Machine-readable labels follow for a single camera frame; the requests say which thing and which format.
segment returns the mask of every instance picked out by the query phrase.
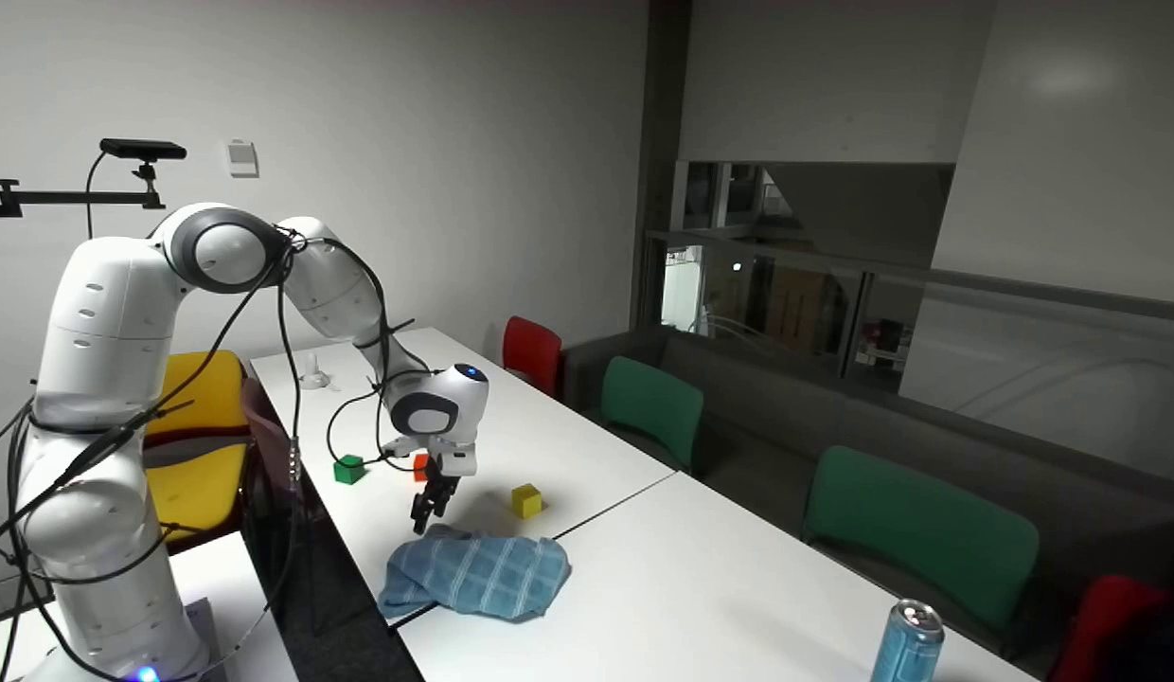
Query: chair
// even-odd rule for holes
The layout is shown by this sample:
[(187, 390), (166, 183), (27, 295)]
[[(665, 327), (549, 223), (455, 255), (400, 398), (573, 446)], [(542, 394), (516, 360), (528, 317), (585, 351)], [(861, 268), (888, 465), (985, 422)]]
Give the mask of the chair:
[(504, 327), (504, 367), (562, 398), (562, 336), (549, 327), (513, 316)]
[[(179, 390), (210, 351), (166, 360), (164, 394)], [(243, 410), (243, 360), (219, 347), (210, 367), (166, 403), (169, 414), (145, 429), (145, 477), (160, 522), (174, 522), (169, 548), (197, 546), (235, 525), (249, 461)]]
[(1139, 582), (1134, 577), (1100, 577), (1076, 610), (1071, 633), (1050, 669), (1050, 682), (1090, 682), (1100, 669), (1100, 653), (1130, 621), (1154, 610), (1167, 597), (1162, 586)]
[(634, 357), (612, 357), (604, 373), (599, 423), (635, 438), (655, 460), (702, 475), (697, 465), (697, 429), (706, 414), (706, 390), (641, 364)]
[(1025, 516), (854, 446), (819, 460), (803, 535), (905, 568), (1001, 643), (1042, 548)]

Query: white table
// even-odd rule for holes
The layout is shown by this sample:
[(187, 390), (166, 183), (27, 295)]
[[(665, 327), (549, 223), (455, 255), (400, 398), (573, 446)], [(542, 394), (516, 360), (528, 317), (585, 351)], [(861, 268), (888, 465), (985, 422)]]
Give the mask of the white table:
[[(222, 535), (169, 556), (182, 601), (210, 597), (229, 682), (289, 682), (296, 678), (274, 614), (260, 614), (265, 591), (243, 546), (243, 535)], [(20, 616), (12, 673), (30, 673), (56, 647), (49, 626), (27, 610)]]
[[(866, 682), (894, 596), (670, 477), (562, 537), (573, 577), (528, 626), (431, 610), (400, 626), (429, 682)], [(948, 633), (938, 682), (1025, 678)]]
[[(450, 522), (484, 535), (556, 537), (599, 510), (635, 495), (641, 487), (670, 477), (674, 471), (624, 438), (604, 431), (542, 390), (528, 386), (492, 360), (469, 351), (438, 328), (400, 328), (399, 341), (431, 367), (476, 364), (487, 376), (487, 405), (476, 429), (476, 477), (465, 477), (448, 505)], [(389, 465), (371, 465), (357, 484), (335, 480), (335, 460), (326, 452), (326, 422), (335, 410), (369, 390), (369, 360), (352, 346), (323, 346), (296, 351), (299, 373), (316, 360), (328, 376), (328, 386), (302, 390), (299, 453), (302, 465), (344, 537), (371, 596), (388, 582), (388, 559), (400, 542), (413, 542), (410, 505), (415, 484)], [(285, 429), (291, 422), (291, 376), (285, 357), (254, 360), (254, 373), (274, 398)], [(375, 453), (371, 442), (375, 403), (359, 403), (341, 414), (335, 442), (341, 453)], [(544, 510), (516, 519), (506, 510), (516, 484), (538, 484)]]

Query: soda can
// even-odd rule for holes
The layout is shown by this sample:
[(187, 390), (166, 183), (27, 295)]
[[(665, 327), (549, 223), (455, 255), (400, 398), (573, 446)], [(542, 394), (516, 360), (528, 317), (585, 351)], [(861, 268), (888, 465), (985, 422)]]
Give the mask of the soda can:
[(944, 621), (927, 601), (898, 597), (888, 616), (872, 682), (932, 682)]

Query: small yellow toy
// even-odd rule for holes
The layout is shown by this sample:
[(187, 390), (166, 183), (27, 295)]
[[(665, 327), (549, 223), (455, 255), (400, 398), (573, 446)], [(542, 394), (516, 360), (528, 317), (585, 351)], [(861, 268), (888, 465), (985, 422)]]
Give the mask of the small yellow toy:
[(532, 519), (532, 516), (542, 516), (542, 506), (544, 506), (544, 495), (538, 484), (513, 487), (513, 516)]

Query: chair backrest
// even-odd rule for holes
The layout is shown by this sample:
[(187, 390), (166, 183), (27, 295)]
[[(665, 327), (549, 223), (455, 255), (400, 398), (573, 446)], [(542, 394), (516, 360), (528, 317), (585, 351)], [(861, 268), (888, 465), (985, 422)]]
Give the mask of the chair backrest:
[(819, 460), (803, 532), (914, 572), (995, 635), (1042, 548), (1025, 516), (854, 446)]
[(697, 475), (697, 429), (706, 414), (706, 390), (693, 384), (641, 364), (634, 357), (612, 357), (604, 373), (599, 418), (604, 423), (621, 423), (652, 434), (670, 465)]
[[(164, 394), (182, 386), (210, 351), (174, 351), (166, 360)], [(215, 347), (210, 367), (166, 403), (169, 414), (154, 418), (145, 434), (149, 442), (182, 438), (182, 434), (246, 434), (243, 410), (243, 360), (229, 347)]]
[(1162, 586), (1139, 582), (1134, 577), (1100, 577), (1082, 591), (1071, 633), (1050, 669), (1050, 682), (1090, 682), (1100, 678), (1100, 657), (1110, 635), (1134, 626), (1139, 614), (1167, 597)]
[(504, 367), (556, 398), (562, 336), (542, 323), (513, 316), (504, 327)]

